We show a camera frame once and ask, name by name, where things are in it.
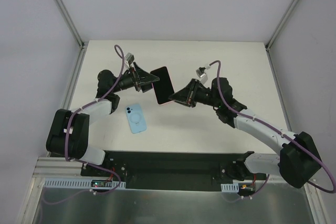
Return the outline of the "black screen smartphone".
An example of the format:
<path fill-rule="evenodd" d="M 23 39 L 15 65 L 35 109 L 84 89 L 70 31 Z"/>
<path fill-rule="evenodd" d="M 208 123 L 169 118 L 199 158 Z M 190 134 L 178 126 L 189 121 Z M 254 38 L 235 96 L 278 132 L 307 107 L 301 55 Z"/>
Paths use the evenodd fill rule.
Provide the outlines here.
<path fill-rule="evenodd" d="M 152 83 L 158 105 L 171 102 L 170 96 L 175 93 L 172 81 L 166 66 L 152 70 L 150 74 L 157 76 L 159 81 Z"/>

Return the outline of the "pink phone case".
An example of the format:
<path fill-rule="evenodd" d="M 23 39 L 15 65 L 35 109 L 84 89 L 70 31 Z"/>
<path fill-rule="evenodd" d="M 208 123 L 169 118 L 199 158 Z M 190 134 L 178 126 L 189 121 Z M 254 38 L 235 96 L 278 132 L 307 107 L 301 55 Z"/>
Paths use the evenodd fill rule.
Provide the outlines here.
<path fill-rule="evenodd" d="M 173 104 L 173 103 L 174 103 L 174 101 L 167 101 L 165 103 L 158 104 L 158 106 L 164 106 L 164 105 Z"/>

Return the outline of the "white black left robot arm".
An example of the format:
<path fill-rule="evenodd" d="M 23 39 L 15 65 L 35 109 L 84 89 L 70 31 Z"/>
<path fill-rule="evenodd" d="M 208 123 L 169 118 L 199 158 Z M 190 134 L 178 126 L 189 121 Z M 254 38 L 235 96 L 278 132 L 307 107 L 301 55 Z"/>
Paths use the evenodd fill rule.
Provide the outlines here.
<path fill-rule="evenodd" d="M 94 122 L 112 114 L 119 105 L 119 91 L 135 88 L 137 92 L 152 89 L 152 83 L 159 81 L 156 75 L 141 69 L 136 62 L 116 77 L 110 70 L 98 74 L 97 94 L 93 101 L 74 110 L 56 111 L 46 149 L 52 154 L 63 155 L 67 161 L 76 159 L 93 164 L 92 169 L 99 176 L 110 173 L 111 164 L 106 160 L 106 151 L 89 145 L 89 127 Z"/>

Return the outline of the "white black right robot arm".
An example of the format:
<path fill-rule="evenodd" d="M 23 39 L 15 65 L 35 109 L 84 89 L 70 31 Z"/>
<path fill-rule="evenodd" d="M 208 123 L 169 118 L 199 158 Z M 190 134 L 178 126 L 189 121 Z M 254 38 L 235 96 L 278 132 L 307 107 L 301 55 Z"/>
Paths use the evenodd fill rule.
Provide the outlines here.
<path fill-rule="evenodd" d="M 258 173 L 277 175 L 292 187 L 301 188 L 321 168 L 320 155 L 308 133 L 275 132 L 258 122 L 255 114 L 233 97 L 226 78 L 213 80 L 209 88 L 192 79 L 169 99 L 190 108 L 197 103 L 209 105 L 221 122 L 248 133 L 274 151 L 274 154 L 253 151 L 242 154 L 225 167 L 225 174 L 231 179 L 243 181 Z"/>

